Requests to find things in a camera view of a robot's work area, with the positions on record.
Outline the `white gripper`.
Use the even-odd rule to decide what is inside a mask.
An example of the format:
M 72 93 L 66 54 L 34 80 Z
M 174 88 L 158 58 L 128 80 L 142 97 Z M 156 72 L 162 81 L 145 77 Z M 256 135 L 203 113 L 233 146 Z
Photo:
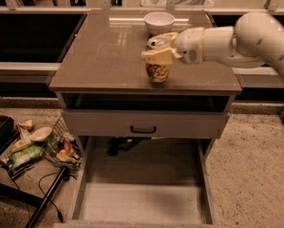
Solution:
M 173 65 L 180 59 L 187 65 L 201 64 L 203 62 L 203 36 L 204 28 L 189 28 L 180 34 L 168 32 L 154 36 L 153 46 L 170 44 L 173 47 L 150 49 L 142 52 L 142 58 L 150 65 Z

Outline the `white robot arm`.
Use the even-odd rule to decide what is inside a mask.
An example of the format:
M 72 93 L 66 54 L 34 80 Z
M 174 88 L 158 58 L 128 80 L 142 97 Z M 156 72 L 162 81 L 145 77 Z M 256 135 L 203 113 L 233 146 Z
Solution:
M 234 68 L 272 67 L 284 82 L 284 27 L 267 12 L 248 12 L 232 27 L 188 28 L 148 40 L 149 65 L 219 62 Z

